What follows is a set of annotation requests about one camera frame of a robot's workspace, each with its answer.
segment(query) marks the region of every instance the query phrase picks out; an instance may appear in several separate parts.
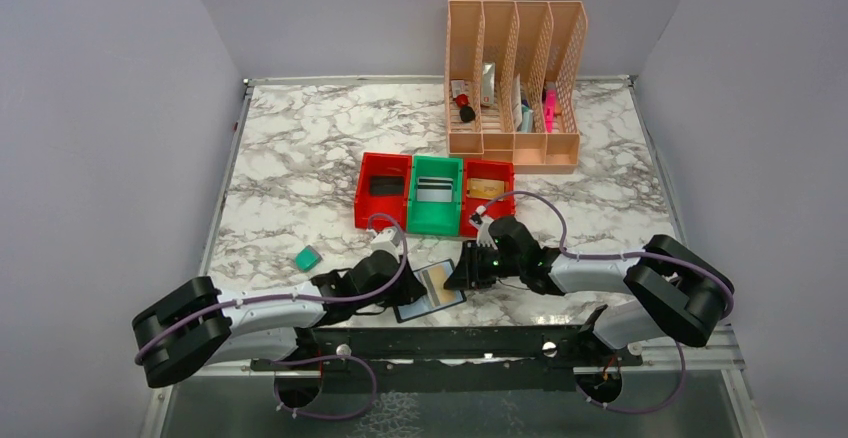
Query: teal cube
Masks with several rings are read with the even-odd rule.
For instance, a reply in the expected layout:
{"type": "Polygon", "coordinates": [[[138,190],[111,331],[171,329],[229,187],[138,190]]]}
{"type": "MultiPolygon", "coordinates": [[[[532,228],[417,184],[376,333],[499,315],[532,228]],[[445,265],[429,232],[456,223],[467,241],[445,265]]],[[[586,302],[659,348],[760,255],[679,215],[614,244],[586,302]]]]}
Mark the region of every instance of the teal cube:
{"type": "Polygon", "coordinates": [[[315,268],[315,265],[321,262],[321,255],[312,248],[311,246],[307,246],[300,253],[297,254],[297,257],[294,259],[294,264],[300,268],[301,271],[309,271],[312,268],[315,268]]]}

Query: package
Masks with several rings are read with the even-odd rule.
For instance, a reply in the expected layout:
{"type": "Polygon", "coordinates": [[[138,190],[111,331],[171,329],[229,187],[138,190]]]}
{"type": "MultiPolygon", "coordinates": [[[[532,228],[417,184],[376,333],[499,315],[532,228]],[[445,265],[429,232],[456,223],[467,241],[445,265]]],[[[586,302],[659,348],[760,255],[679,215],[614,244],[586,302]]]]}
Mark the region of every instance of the package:
{"type": "Polygon", "coordinates": [[[495,64],[483,63],[483,81],[480,83],[480,105],[495,104],[495,64]]]}
{"type": "Polygon", "coordinates": [[[556,90],[548,90],[545,92],[545,129],[548,133],[554,131],[554,115],[556,114],[557,96],[556,90]]]}
{"type": "Polygon", "coordinates": [[[465,80],[451,80],[451,97],[455,100],[459,95],[466,95],[465,80]]]}
{"type": "Polygon", "coordinates": [[[521,127],[521,75],[515,75],[512,80],[512,124],[513,130],[521,127]]]}
{"type": "Polygon", "coordinates": [[[521,120],[521,128],[518,130],[522,133],[530,133],[533,131],[533,110],[529,107],[522,106],[522,120],[521,120]]]}

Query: organizer compartment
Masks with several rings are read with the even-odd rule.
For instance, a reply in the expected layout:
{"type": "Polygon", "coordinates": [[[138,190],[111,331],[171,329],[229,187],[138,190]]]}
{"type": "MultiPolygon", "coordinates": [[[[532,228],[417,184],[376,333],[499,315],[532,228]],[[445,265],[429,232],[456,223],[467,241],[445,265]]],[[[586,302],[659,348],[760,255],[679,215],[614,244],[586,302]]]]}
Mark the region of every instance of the organizer compartment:
{"type": "Polygon", "coordinates": [[[547,139],[548,136],[545,133],[516,133],[513,163],[544,165],[547,139]]]}
{"type": "Polygon", "coordinates": [[[512,82],[518,43],[518,10],[514,1],[484,1],[483,16],[487,25],[480,65],[495,64],[495,100],[491,106],[483,106],[481,101],[480,127],[483,133],[512,133],[515,130],[512,82]]]}
{"type": "Polygon", "coordinates": [[[448,3],[448,36],[445,51],[445,115],[448,152],[451,154],[481,154],[482,142],[461,138],[462,134],[479,134],[480,79],[483,73],[483,33],[485,29],[483,3],[480,1],[451,1],[448,3]],[[464,80],[468,98],[477,119],[463,123],[459,107],[453,101],[450,80],[464,80]]]}

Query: marble countertop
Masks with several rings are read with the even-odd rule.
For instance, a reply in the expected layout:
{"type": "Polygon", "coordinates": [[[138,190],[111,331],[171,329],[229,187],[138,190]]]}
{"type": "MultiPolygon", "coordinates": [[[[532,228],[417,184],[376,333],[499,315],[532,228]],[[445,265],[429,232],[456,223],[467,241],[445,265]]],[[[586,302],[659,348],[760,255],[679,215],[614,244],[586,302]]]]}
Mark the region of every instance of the marble countertop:
{"type": "MultiPolygon", "coordinates": [[[[355,264],[370,235],[353,227],[363,152],[446,156],[440,84],[258,86],[248,111],[209,274],[220,288],[265,290],[355,264]],[[311,245],[323,261],[308,274],[294,257],[311,245]]],[[[516,175],[516,189],[540,193],[568,221],[580,251],[638,248],[673,234],[662,189],[627,86],[578,82],[580,164],[571,175],[516,175]]],[[[545,205],[519,197],[516,215],[540,242],[555,245],[560,224],[545,205]]],[[[459,258],[460,238],[409,237],[410,264],[459,258]]],[[[522,287],[515,278],[506,283],[522,287]]],[[[404,324],[394,314],[357,316],[342,326],[452,326],[582,323],[599,304],[632,299],[582,292],[540,296],[500,284],[468,301],[404,324]]]]}

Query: screw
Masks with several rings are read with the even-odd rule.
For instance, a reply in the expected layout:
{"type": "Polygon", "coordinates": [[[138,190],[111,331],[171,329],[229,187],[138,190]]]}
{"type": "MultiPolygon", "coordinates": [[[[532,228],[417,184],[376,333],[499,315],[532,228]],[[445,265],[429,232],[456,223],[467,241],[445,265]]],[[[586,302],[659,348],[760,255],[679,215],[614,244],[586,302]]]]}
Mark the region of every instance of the screw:
{"type": "Polygon", "coordinates": [[[544,345],[542,345],[542,353],[548,358],[553,358],[554,356],[556,356],[556,352],[556,344],[554,344],[553,342],[548,341],[545,342],[544,345]]]}
{"type": "Polygon", "coordinates": [[[639,356],[642,354],[642,343],[630,343],[627,345],[627,351],[630,352],[633,356],[639,356]]]}

